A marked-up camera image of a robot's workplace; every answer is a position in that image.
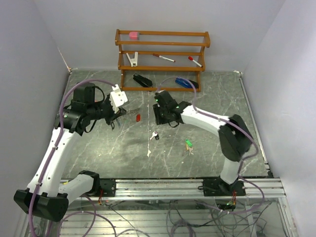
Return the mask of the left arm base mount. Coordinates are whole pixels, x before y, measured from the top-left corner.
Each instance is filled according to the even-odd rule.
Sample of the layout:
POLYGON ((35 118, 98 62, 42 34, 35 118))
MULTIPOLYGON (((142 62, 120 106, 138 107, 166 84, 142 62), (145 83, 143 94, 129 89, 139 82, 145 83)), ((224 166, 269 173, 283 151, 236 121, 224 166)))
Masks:
POLYGON ((116 189, 117 183, 115 179, 100 179, 97 195, 99 197, 114 197, 116 189))

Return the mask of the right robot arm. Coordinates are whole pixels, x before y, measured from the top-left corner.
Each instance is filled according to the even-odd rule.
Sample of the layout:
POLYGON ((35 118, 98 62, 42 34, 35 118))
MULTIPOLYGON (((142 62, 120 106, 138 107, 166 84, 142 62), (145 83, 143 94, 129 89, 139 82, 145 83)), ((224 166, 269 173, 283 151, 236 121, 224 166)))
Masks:
POLYGON ((155 100, 153 110, 157 125, 171 125, 173 122, 174 127, 180 124, 193 125, 219 138, 225 161, 217 188, 225 196, 233 192, 241 161, 253 143, 253 137, 241 116, 220 116, 199 110, 189 102, 177 103, 165 90, 155 93, 155 100))

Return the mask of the black white key tag key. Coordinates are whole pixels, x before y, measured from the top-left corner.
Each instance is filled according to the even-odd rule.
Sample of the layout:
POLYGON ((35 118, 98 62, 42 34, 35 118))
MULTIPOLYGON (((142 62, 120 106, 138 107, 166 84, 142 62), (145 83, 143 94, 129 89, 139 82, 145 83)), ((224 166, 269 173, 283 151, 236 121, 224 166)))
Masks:
POLYGON ((153 139, 156 139, 156 140, 159 140, 159 134, 154 131, 150 137, 150 141, 153 140, 153 139))

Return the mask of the grey keyring disc with rings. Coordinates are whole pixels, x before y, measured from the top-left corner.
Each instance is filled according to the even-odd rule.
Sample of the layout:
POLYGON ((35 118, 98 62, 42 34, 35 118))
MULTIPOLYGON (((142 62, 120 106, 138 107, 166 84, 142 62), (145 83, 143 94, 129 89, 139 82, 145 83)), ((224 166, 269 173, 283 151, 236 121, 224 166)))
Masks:
POLYGON ((116 118, 116 114, 114 114, 113 121, 121 120, 136 120, 136 116, 140 113, 140 108, 126 110, 127 113, 124 116, 116 118))

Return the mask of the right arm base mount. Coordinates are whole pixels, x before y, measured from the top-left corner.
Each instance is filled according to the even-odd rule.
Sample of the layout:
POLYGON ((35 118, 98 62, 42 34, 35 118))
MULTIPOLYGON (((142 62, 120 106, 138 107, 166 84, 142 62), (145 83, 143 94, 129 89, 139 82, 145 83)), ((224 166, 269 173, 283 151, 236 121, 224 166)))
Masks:
POLYGON ((202 185, 197 188, 203 191, 205 197, 245 196, 245 187, 242 181, 236 180, 232 184, 225 183, 221 178, 203 179, 202 185))

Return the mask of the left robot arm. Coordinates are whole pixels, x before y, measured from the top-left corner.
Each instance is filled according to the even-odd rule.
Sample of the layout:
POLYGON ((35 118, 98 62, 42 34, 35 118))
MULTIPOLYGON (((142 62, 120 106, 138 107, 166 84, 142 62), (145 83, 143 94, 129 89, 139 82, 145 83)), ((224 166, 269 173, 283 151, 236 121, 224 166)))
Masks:
POLYGON ((87 126, 104 119, 108 125, 126 113, 126 93, 118 84, 101 101, 95 101, 95 80, 76 84, 66 95, 73 95, 71 104, 61 105, 56 116, 50 144, 44 158, 24 190, 13 197, 27 214, 59 222, 68 206, 81 195, 95 196, 100 192, 100 176, 92 171, 81 171, 69 183, 60 183, 69 153, 76 141, 86 132, 87 126))

